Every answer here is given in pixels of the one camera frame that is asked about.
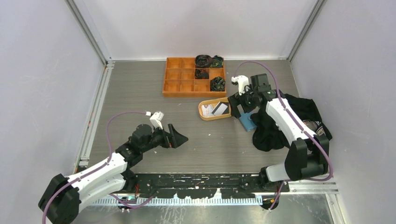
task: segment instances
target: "black cloth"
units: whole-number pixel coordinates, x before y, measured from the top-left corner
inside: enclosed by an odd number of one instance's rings
[[[322,123],[319,110],[312,99],[297,98],[285,94],[290,107],[297,116],[317,135],[325,134],[330,140],[332,135],[327,127]],[[289,143],[278,127],[277,123],[265,112],[265,107],[261,107],[258,113],[250,117],[257,128],[253,134],[253,145],[265,152],[271,149],[280,149],[284,146],[290,147]]]

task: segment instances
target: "blue sponge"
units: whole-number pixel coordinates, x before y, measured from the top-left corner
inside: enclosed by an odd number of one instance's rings
[[[252,112],[242,113],[239,118],[239,121],[241,122],[241,124],[243,125],[243,127],[246,129],[247,132],[256,128],[256,125],[250,119],[250,115],[252,115]]]

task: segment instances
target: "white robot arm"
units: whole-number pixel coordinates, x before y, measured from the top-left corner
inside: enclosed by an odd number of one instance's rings
[[[240,117],[238,105],[242,106],[245,113],[256,107],[265,107],[265,112],[279,125],[290,145],[284,163],[261,169],[259,176],[262,183],[283,180],[296,181],[327,173],[328,163],[326,159],[305,133],[313,136],[327,154],[329,140],[324,135],[317,136],[298,118],[282,92],[279,91],[280,96],[278,96],[277,91],[271,89],[266,74],[252,76],[251,84],[246,80],[248,78],[245,76],[233,78],[233,84],[238,85],[238,92],[228,97],[231,115],[236,118]]]
[[[69,184],[49,205],[46,215],[53,224],[69,224],[92,202],[116,191],[133,190],[137,178],[130,168],[143,159],[144,152],[157,146],[177,148],[188,141],[188,138],[179,134],[172,124],[168,124],[169,133],[164,131],[161,124],[162,112],[147,115],[151,116],[150,121],[154,128],[146,124],[139,125],[129,140],[111,154],[110,159],[107,157],[94,166],[68,177],[58,174],[52,178],[38,204],[42,211],[50,198],[60,188]]]

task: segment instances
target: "cable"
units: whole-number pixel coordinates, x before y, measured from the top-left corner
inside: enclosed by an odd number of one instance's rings
[[[116,117],[121,116],[121,115],[124,115],[124,114],[129,114],[129,113],[140,113],[140,114],[144,114],[144,115],[147,114],[147,112],[128,111],[128,112],[119,113],[119,114],[113,116],[112,118],[110,118],[110,120],[107,122],[107,126],[106,126],[106,137],[107,137],[107,143],[108,143],[108,145],[109,145],[109,156],[108,156],[108,158],[107,158],[107,161],[106,161],[105,163],[103,163],[100,167],[98,167],[98,168],[96,168],[96,169],[94,169],[94,170],[92,170],[92,171],[90,171],[90,172],[88,172],[88,173],[82,175],[82,176],[79,177],[79,178],[76,178],[76,179],[74,179],[74,180],[68,182],[67,184],[65,184],[64,186],[62,186],[58,191],[56,191],[56,192],[54,193],[54,195],[48,200],[47,204],[45,205],[44,211],[43,211],[43,213],[42,213],[42,224],[46,224],[47,212],[48,212],[48,209],[49,209],[51,203],[54,201],[54,199],[55,199],[64,189],[66,189],[67,187],[71,186],[71,185],[74,184],[75,182],[81,181],[82,179],[86,178],[87,176],[89,176],[89,175],[91,175],[91,174],[97,172],[98,170],[100,170],[100,169],[102,169],[103,167],[105,167],[105,166],[111,161],[112,154],[113,154],[113,148],[112,148],[111,143],[110,143],[109,125],[110,125],[110,123],[112,122],[112,120],[115,119]]]
[[[279,187],[279,190],[278,190],[278,192],[276,194],[275,200],[274,200],[274,202],[271,204],[271,206],[268,209],[270,212],[271,212],[271,209],[274,207],[274,205],[275,205],[276,201],[278,200],[278,198],[281,196],[281,190],[282,190],[283,185],[284,185],[284,181],[282,181],[282,184]]]
[[[140,207],[143,207],[144,205],[146,205],[147,203],[149,203],[153,198],[154,195],[149,197],[146,201],[144,201],[143,203],[139,204],[139,205],[129,205],[127,203],[125,203],[124,201],[122,201],[121,199],[119,199],[117,196],[115,196],[114,194],[109,194],[110,196],[112,196],[113,198],[115,198],[118,202],[120,202],[121,204],[123,204],[124,206],[130,208],[131,210],[133,209],[138,209]]]

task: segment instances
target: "small wooden bowl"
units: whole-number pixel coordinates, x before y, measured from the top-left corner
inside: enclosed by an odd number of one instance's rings
[[[224,102],[224,103],[229,103],[228,102],[228,98],[224,97],[224,98],[219,98],[219,99],[211,99],[211,100],[205,100],[202,101],[199,105],[198,105],[198,110],[199,110],[199,115],[201,116],[202,120],[217,120],[217,119],[222,119],[222,118],[230,118],[231,117],[231,107],[230,104],[228,104],[228,112],[227,114],[221,114],[218,116],[213,116],[213,117],[204,117],[204,115],[202,114],[202,105],[209,105],[212,104],[213,107],[216,106],[216,104],[218,102]]]

